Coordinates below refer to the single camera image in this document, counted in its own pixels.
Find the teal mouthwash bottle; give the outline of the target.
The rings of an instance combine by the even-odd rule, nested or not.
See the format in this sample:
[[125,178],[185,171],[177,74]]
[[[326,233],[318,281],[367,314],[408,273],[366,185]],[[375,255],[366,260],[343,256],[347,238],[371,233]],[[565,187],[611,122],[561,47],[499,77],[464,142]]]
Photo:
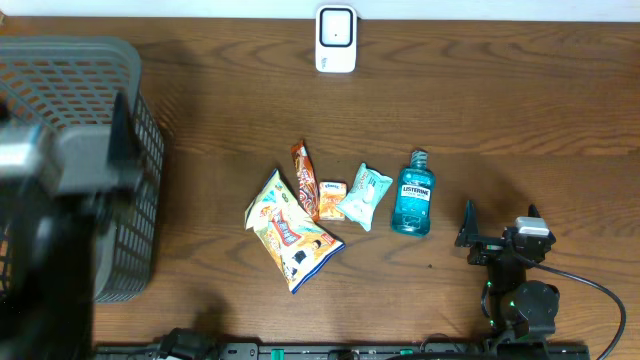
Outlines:
[[428,153],[415,150],[409,165],[398,177],[397,196],[391,228],[401,234],[425,237],[430,232],[430,207],[436,184],[428,168]]

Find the mint green wipes packet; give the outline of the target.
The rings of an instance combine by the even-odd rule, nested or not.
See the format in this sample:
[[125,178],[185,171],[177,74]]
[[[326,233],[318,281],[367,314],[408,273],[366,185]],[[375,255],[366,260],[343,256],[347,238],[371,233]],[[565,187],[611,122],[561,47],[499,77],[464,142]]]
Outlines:
[[371,230],[375,210],[393,183],[393,179],[362,163],[351,190],[337,208],[351,221]]

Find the small orange tissue box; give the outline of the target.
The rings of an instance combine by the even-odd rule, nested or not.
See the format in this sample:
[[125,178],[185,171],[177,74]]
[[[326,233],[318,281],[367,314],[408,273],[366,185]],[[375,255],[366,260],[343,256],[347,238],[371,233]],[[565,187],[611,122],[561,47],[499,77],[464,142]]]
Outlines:
[[337,205],[346,197],[347,185],[342,182],[321,182],[319,184],[319,219],[343,221],[345,215]]

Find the orange red snack bar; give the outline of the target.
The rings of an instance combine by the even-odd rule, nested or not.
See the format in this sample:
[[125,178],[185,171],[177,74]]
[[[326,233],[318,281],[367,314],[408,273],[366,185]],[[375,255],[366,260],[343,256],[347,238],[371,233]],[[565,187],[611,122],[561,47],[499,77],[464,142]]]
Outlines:
[[319,187],[303,140],[291,148],[299,183],[299,201],[313,221],[319,220]]

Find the large snack chip bag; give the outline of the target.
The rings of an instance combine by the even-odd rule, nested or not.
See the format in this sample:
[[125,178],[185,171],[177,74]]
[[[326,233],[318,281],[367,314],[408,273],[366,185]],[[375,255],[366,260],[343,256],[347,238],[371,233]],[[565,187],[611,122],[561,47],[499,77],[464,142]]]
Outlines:
[[244,227],[258,236],[293,294],[345,248],[305,212],[277,170],[246,209]]

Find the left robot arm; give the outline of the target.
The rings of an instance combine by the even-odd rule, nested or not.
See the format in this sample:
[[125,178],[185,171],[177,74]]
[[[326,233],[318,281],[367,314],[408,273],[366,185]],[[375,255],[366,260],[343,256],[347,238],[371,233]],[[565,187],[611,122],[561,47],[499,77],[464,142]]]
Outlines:
[[93,358],[95,237],[132,209],[144,177],[123,93],[108,126],[2,127],[2,358]]

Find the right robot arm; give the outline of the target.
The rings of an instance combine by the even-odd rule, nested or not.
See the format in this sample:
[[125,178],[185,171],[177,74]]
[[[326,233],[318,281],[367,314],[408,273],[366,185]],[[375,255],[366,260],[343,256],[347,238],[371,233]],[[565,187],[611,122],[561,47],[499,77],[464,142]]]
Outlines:
[[469,250],[468,264],[484,266],[488,271],[481,308],[493,335],[483,341],[483,352],[497,359],[552,357],[547,337],[556,331],[559,290],[529,280],[527,271],[545,260],[555,242],[534,205],[501,236],[491,237],[480,233],[474,203],[466,204],[455,245]]

